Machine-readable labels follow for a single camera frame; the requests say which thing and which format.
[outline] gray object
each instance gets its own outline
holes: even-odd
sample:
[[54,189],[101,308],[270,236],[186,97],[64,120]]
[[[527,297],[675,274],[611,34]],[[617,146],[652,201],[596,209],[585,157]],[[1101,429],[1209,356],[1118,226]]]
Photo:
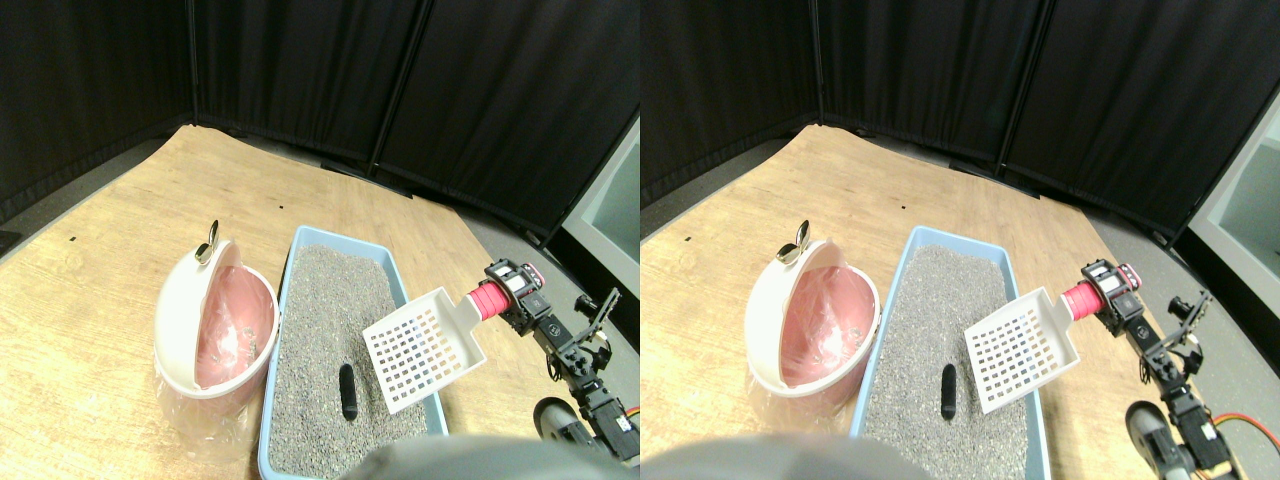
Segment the gray object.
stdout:
[[360,332],[396,310],[387,274],[378,262],[325,246],[296,252],[289,307],[280,321],[279,364],[271,412],[271,466],[280,474],[337,477],[370,452],[422,435],[422,404],[392,416],[369,407],[343,419],[334,371],[355,369],[360,404],[383,404],[378,379]]
[[396,442],[369,454],[343,480],[632,480],[626,468],[594,448],[563,442],[453,435]]
[[721,438],[664,452],[645,480],[927,479],[893,449],[865,436],[774,434]]
[[[899,283],[893,328],[884,332],[864,435],[899,451],[929,475],[1021,479],[1027,407],[982,415],[964,329],[1007,302],[995,262],[941,246],[915,251]],[[956,369],[956,412],[938,415],[938,371]]]

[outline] black curtain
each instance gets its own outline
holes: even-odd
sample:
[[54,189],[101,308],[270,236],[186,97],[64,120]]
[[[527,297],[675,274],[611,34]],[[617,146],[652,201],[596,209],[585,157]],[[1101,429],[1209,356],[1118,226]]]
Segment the black curtain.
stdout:
[[808,1],[648,1],[643,10],[641,206],[818,118]]
[[635,1],[440,1],[380,169],[547,236],[640,105]]
[[996,160],[1039,3],[818,5],[823,122]]
[[180,1],[4,1],[0,26],[0,221],[191,118]]
[[1280,4],[1059,1],[1009,169],[1166,236],[1280,82]]
[[419,1],[195,5],[197,122],[370,157]]

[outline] scoop handle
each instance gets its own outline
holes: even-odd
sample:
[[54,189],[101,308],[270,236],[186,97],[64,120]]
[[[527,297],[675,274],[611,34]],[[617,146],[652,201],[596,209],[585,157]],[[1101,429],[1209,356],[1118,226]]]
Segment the scoop handle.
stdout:
[[467,293],[467,296],[476,302],[476,308],[480,310],[480,320],[489,320],[511,307],[511,298],[507,298],[507,293],[494,282],[485,282],[479,288],[471,291],[471,293]]

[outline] wooden table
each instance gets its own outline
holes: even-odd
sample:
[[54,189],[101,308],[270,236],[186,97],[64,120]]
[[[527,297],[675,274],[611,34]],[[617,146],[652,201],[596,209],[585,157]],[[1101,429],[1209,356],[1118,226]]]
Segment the wooden table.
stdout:
[[[1021,293],[1065,291],[1082,266],[1112,259],[1075,207],[808,127],[641,247],[645,456],[769,430],[746,396],[742,315],[756,276],[806,219],[812,238],[844,247],[881,298],[915,225],[1004,246]],[[1124,415],[1138,399],[1162,404],[1156,388],[1139,381],[1132,347],[1100,321],[1076,324],[1071,338],[1080,364],[1041,389],[1053,476],[1151,477]]]
[[[410,298],[458,300],[490,262],[445,206],[183,127],[0,264],[0,477],[257,477],[252,456],[184,460],[156,402],[155,300],[214,219],[276,291],[303,224],[389,248]],[[534,404],[564,387],[504,323],[476,339],[488,364],[442,392],[451,433],[534,436]]]

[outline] cable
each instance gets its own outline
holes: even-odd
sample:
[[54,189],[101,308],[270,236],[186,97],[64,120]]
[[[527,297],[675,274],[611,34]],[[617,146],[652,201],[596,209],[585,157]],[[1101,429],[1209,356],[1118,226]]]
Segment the cable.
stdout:
[[1244,413],[1236,413],[1236,412],[1222,413],[1222,415],[1219,415],[1217,417],[1213,417],[1213,426],[1222,425],[1222,422],[1225,422],[1228,420],[1243,420],[1243,421],[1248,422],[1249,425],[1253,425],[1254,428],[1257,428],[1258,430],[1261,430],[1263,434],[1266,434],[1267,438],[1271,439],[1271,445],[1276,448],[1276,452],[1280,452],[1280,440],[1276,440],[1276,435],[1272,434],[1271,430],[1267,430],[1266,426],[1262,426],[1262,424],[1260,424],[1257,420],[1253,420],[1253,417],[1251,417],[1248,415],[1244,415]]

